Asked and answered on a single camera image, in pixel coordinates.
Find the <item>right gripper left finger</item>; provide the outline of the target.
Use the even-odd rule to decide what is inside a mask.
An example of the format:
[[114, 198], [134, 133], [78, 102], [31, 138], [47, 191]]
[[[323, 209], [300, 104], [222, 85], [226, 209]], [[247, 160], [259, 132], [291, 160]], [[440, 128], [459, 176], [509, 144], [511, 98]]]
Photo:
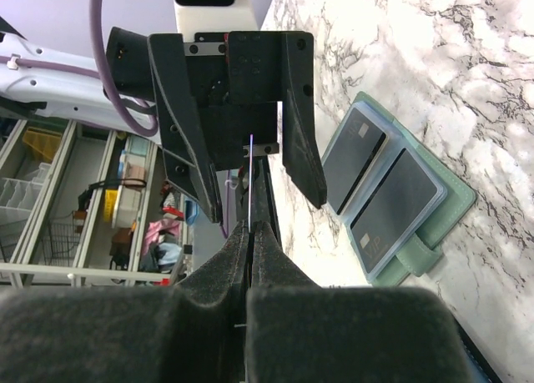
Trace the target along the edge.
[[244, 379], [244, 223], [170, 287], [37, 287], [1, 295], [4, 382]]

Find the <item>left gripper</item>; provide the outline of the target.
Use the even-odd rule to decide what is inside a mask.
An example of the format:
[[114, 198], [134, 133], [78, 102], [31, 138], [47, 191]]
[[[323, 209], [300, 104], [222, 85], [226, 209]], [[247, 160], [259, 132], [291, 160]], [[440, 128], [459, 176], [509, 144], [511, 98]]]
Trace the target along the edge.
[[211, 222], [222, 221], [215, 169], [280, 151], [281, 102], [286, 173], [313, 206], [325, 204], [311, 33], [206, 33], [186, 43], [179, 33], [155, 33], [148, 51], [167, 179]]

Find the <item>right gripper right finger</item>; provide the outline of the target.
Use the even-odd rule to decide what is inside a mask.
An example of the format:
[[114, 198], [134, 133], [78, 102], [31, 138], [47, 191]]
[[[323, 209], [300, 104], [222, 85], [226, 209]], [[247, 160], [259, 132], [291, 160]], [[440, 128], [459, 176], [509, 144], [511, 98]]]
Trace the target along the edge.
[[254, 226], [250, 382], [474, 382], [456, 321], [429, 290], [322, 288]]

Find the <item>grey credit card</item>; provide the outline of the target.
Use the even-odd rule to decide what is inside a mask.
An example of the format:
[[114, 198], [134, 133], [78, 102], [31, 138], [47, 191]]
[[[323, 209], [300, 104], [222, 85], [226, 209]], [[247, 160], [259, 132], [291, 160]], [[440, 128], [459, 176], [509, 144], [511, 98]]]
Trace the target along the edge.
[[249, 233], [252, 233], [252, 196], [254, 184], [254, 135], [249, 135], [249, 178], [247, 194], [247, 225]]

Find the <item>green card holder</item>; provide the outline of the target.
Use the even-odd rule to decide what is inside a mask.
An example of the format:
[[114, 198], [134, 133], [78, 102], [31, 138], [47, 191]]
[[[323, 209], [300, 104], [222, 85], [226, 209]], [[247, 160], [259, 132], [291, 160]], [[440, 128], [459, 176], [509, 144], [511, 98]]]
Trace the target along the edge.
[[377, 287], [431, 270], [441, 241], [476, 200], [467, 183], [365, 92], [335, 131], [322, 166], [327, 204]]

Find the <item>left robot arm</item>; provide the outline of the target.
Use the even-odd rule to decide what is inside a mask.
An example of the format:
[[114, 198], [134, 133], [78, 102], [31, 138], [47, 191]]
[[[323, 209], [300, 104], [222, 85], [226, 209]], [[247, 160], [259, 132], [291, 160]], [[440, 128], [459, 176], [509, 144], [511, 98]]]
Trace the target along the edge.
[[[303, 31], [180, 28], [148, 36], [114, 28], [106, 61], [136, 134], [154, 129], [168, 181], [208, 218], [223, 218], [216, 174], [248, 157], [281, 154], [315, 206], [327, 185], [315, 141], [314, 39]], [[128, 131], [91, 58], [1, 36], [1, 97], [17, 114], [53, 116]]]

